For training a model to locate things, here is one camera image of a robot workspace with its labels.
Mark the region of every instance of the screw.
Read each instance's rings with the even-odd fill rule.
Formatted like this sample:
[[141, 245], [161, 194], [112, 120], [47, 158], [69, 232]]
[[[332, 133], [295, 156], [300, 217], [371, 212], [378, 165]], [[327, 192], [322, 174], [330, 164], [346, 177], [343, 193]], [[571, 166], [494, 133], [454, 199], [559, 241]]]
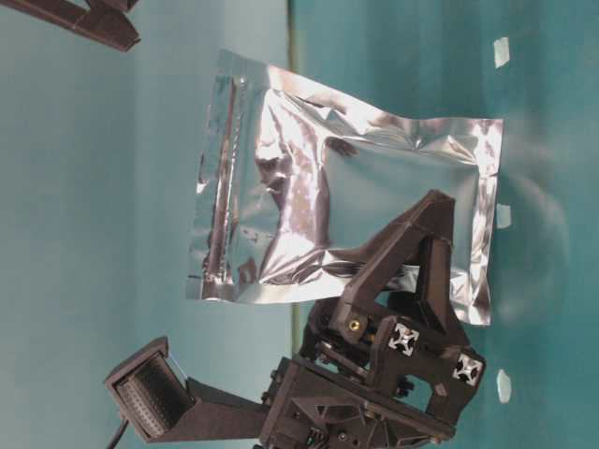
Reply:
[[352, 321], [349, 322], [349, 325], [347, 327], [352, 332], [356, 332], [357, 330], [359, 330], [359, 321], [358, 320], [352, 320]]

